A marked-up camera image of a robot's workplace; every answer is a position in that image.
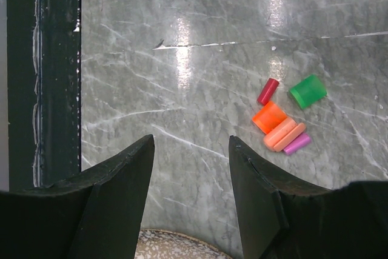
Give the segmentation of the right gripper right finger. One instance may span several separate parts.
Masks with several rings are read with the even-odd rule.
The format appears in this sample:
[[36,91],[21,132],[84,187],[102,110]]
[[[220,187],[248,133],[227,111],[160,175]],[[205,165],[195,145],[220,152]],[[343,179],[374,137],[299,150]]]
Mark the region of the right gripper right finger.
[[272,164],[240,138],[229,166],[245,258],[386,258],[387,183],[336,190]]

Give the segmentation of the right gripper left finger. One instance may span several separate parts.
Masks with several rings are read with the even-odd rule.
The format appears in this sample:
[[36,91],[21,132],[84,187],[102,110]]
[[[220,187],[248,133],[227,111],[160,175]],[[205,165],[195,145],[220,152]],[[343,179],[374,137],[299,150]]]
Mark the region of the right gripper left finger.
[[1,257],[133,258],[154,154],[146,135],[50,186],[2,192]]

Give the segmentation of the pink pen cap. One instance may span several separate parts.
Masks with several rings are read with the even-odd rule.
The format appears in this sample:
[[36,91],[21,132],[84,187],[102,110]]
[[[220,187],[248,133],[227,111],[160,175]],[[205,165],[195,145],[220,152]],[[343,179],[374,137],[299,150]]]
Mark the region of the pink pen cap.
[[289,145],[287,145],[283,149],[283,152],[286,155],[291,155],[297,150],[300,150],[301,148],[307,146],[311,141],[312,139],[308,134],[302,133],[298,137],[296,137]]

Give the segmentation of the orange highlighter cap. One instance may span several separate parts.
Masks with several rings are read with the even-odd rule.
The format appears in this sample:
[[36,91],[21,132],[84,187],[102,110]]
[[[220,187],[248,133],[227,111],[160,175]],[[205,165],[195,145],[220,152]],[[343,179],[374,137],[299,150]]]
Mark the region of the orange highlighter cap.
[[273,101],[269,101],[253,118],[253,123],[265,134],[287,118],[286,113]]

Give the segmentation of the green highlighter cap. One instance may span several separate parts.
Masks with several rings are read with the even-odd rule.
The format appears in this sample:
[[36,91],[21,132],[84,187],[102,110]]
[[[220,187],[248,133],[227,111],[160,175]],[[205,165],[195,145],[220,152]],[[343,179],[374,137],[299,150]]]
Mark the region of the green highlighter cap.
[[314,74],[289,89],[290,96],[301,109],[305,109],[327,95],[325,85]]

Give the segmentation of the red pen cap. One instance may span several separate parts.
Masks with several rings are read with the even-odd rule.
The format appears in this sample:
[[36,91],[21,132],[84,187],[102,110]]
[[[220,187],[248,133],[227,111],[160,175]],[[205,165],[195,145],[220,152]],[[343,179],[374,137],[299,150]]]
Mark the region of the red pen cap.
[[265,86],[263,87],[261,93],[259,94],[257,98],[257,102],[265,106],[272,98],[278,86],[279,86],[278,80],[269,78]]

